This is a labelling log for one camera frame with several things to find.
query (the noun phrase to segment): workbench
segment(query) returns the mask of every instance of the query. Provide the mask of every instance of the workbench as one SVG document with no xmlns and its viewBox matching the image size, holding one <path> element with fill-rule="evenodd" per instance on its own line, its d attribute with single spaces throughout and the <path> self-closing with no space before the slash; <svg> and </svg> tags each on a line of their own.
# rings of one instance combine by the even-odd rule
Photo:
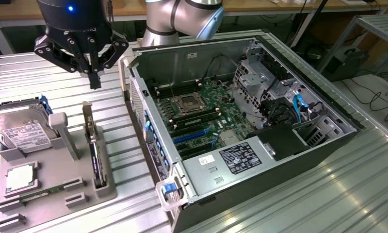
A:
<svg viewBox="0 0 388 233">
<path fill-rule="evenodd" d="M 379 14 L 388 9 L 388 0 L 378 0 L 381 4 Z M 270 0 L 225 0 L 226 16 L 255 16 L 255 15 L 279 15 L 298 14 L 303 5 L 297 3 L 279 2 L 273 3 Z M 302 25 L 298 36 L 294 39 L 293 46 L 301 40 L 305 29 L 314 17 L 321 1 L 307 4 L 303 13 L 309 13 Z M 323 12 L 345 11 L 369 11 L 370 4 L 347 5 L 339 0 L 330 0 Z M 134 21 L 147 19 L 147 9 L 144 0 L 126 0 L 126 7 L 114 9 L 115 21 Z M 14 0 L 12 4 L 0 5 L 0 51 L 3 54 L 14 54 L 15 51 L 2 31 L 3 27 L 44 25 L 43 16 L 39 10 L 36 0 Z"/>
<path fill-rule="evenodd" d="M 363 111 L 311 65 L 262 31 L 222 33 L 262 35 L 325 93 L 365 125 L 357 138 L 313 170 L 190 228 L 187 233 L 388 232 L 388 130 Z M 192 37 L 182 42 L 191 42 Z M 134 59 L 132 50 L 126 52 Z M 104 137 L 118 185 L 118 198 L 67 215 L 24 233 L 156 232 L 171 226 L 154 190 L 154 181 L 124 106 L 118 67 L 94 91 L 88 79 L 67 73 L 34 53 L 0 57 L 0 101 L 44 93 L 55 112 L 68 115 L 70 130 L 83 124 L 82 101 L 94 103 L 94 117 Z"/>
</svg>

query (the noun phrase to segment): gray fixture holder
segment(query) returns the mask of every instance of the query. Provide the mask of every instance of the gray fixture holder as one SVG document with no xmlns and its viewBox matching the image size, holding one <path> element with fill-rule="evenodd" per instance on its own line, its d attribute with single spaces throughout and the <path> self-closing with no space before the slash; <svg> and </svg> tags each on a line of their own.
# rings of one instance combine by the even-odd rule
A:
<svg viewBox="0 0 388 233">
<path fill-rule="evenodd" d="M 100 136 L 98 145 L 107 185 L 96 188 L 86 130 L 67 131 L 64 113 L 51 115 L 50 119 L 51 127 L 62 136 L 52 140 L 52 148 L 28 154 L 22 153 L 19 149 L 0 152 L 0 232 L 3 233 L 24 231 L 114 199 L 118 195 L 102 127 L 98 127 Z M 22 188 L 8 195 L 10 193 L 6 193 L 8 169 L 28 164 L 35 164 L 34 179 L 38 188 L 30 186 L 28 191 Z"/>
</svg>

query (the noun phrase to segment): label sticker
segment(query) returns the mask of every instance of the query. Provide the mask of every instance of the label sticker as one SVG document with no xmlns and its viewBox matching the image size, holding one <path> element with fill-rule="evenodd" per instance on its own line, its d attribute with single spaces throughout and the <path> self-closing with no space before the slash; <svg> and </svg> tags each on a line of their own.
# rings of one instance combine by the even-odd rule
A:
<svg viewBox="0 0 388 233">
<path fill-rule="evenodd" d="M 187 54 L 187 58 L 188 58 L 188 59 L 191 59 L 191 58 L 196 58 L 196 52 L 194 52 L 194 53 L 188 53 L 188 54 Z"/>
<path fill-rule="evenodd" d="M 249 142 L 221 151 L 229 169 L 237 175 L 262 164 Z"/>
<path fill-rule="evenodd" d="M 3 130 L 3 133 L 22 150 L 51 143 L 39 123 Z"/>
<path fill-rule="evenodd" d="M 215 161 L 214 155 L 207 155 L 203 158 L 199 158 L 202 165 L 210 164 Z"/>
</svg>

